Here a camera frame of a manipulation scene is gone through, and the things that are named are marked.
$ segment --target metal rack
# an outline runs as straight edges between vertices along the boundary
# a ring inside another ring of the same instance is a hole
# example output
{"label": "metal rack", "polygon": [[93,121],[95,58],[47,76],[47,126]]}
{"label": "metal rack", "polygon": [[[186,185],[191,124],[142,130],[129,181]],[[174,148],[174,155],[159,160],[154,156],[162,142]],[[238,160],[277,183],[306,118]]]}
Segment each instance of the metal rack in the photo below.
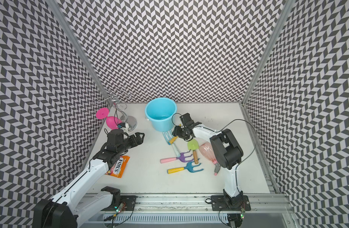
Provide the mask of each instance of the metal rack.
{"label": "metal rack", "polygon": [[122,99],[120,97],[126,96],[128,99],[132,99],[131,92],[127,91],[125,87],[119,87],[114,92],[111,90],[106,89],[104,91],[103,97],[108,96],[107,98],[103,100],[95,99],[95,105],[99,105],[101,103],[106,102],[108,107],[111,107],[112,105],[116,108],[116,110],[121,114],[120,117],[118,117],[122,122],[126,123],[126,128],[129,132],[135,129],[138,122],[133,116],[128,116],[124,110],[127,108],[127,104],[122,103]]}

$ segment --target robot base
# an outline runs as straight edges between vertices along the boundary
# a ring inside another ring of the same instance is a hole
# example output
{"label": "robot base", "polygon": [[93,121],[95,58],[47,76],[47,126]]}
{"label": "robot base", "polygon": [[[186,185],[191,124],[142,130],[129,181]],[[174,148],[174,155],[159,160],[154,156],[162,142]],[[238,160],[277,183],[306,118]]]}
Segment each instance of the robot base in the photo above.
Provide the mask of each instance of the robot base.
{"label": "robot base", "polygon": [[243,191],[233,198],[230,198],[225,191],[223,195],[213,195],[210,198],[213,211],[241,211],[242,207],[245,211],[251,210],[248,196],[243,195]]}

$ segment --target blue bucket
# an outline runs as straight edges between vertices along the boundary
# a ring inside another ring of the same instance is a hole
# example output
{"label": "blue bucket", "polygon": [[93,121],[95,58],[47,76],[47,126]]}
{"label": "blue bucket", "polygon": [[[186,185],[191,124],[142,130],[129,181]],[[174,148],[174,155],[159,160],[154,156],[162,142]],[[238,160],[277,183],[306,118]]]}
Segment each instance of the blue bucket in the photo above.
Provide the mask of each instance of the blue bucket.
{"label": "blue bucket", "polygon": [[172,129],[172,116],[176,112],[176,103],[165,97],[155,98],[145,106],[145,116],[152,122],[154,129],[160,132]]}

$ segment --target mounting plate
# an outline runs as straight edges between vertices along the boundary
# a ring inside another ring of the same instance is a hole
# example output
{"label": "mounting plate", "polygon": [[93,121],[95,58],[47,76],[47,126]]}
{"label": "mounting plate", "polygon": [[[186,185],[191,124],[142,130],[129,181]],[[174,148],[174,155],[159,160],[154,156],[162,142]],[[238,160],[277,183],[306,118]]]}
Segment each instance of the mounting plate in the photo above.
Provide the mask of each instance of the mounting plate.
{"label": "mounting plate", "polygon": [[[213,211],[220,211],[220,210],[225,210],[223,208],[227,208],[227,205],[225,203],[224,200],[224,195],[214,195],[211,196],[211,206],[212,206],[212,210]],[[249,199],[248,196],[243,195],[244,198],[244,209],[246,211],[250,211],[250,203],[249,203]],[[239,204],[239,207],[233,208],[233,209],[229,209],[227,208],[226,210],[228,211],[241,211],[241,205]]]}
{"label": "mounting plate", "polygon": [[[133,211],[136,203],[136,196],[120,196],[120,202],[125,202],[125,211]],[[113,205],[104,208],[103,211],[116,211]]]}

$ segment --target green trowel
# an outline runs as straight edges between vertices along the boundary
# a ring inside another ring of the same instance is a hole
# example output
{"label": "green trowel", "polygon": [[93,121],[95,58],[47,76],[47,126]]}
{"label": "green trowel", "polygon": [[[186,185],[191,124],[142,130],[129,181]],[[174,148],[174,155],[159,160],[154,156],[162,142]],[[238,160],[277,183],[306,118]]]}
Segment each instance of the green trowel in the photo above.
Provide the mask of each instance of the green trowel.
{"label": "green trowel", "polygon": [[198,164],[199,160],[197,158],[196,150],[199,148],[199,143],[196,141],[196,139],[192,139],[187,143],[187,147],[189,150],[192,150],[193,158],[195,159],[195,164]]}

